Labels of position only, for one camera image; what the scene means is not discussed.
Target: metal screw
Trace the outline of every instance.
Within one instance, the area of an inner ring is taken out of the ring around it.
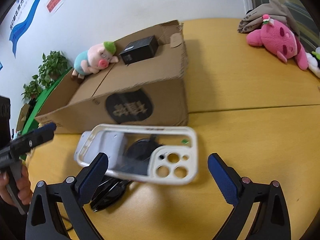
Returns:
[[[251,180],[248,177],[243,177],[242,182],[245,184],[249,184],[251,182]]]
[[[37,183],[38,187],[42,187],[43,185],[44,185],[44,182],[42,180]]]
[[[68,178],[66,179],[66,182],[67,182],[67,183],[72,183],[72,182],[74,182],[74,180],[75,180],[74,177],[68,177]]]
[[[280,186],[280,183],[279,183],[278,181],[274,180],[274,181],[272,182],[272,185],[275,186],[275,187],[279,187],[279,186]]]

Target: white label on black box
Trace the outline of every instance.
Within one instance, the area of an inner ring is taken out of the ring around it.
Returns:
[[[128,48],[126,48],[124,51],[126,51],[126,50],[128,50],[128,49],[132,49],[134,46],[132,46],[132,47],[128,47]]]

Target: green plant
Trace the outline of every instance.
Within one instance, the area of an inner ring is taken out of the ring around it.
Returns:
[[[43,91],[38,82],[38,75],[34,75],[32,78],[34,80],[32,80],[28,86],[26,84],[23,85],[24,93],[21,94],[24,95],[23,99],[37,98]]]
[[[39,66],[39,82],[49,88],[68,69],[68,60],[60,51],[42,54],[43,64]]]

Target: red sign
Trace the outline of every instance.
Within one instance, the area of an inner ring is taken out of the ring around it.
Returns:
[[[47,8],[49,10],[49,12],[52,12],[53,9],[57,6],[57,4],[60,2],[61,0],[50,0],[49,3],[47,4]]]

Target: plush toy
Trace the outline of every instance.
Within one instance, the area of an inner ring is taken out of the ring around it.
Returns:
[[[105,41],[80,53],[73,65],[74,70],[71,79],[77,78],[78,83],[82,83],[85,76],[98,73],[100,70],[107,68],[109,63],[119,62],[118,58],[114,56],[115,52],[114,42]]]
[[[307,69],[306,51],[293,32],[283,23],[271,19],[268,14],[263,15],[262,19],[261,29],[249,33],[247,43],[251,46],[263,45],[284,63],[294,57],[300,69]]]
[[[320,47],[313,51],[312,54],[307,53],[309,69],[320,78]]]

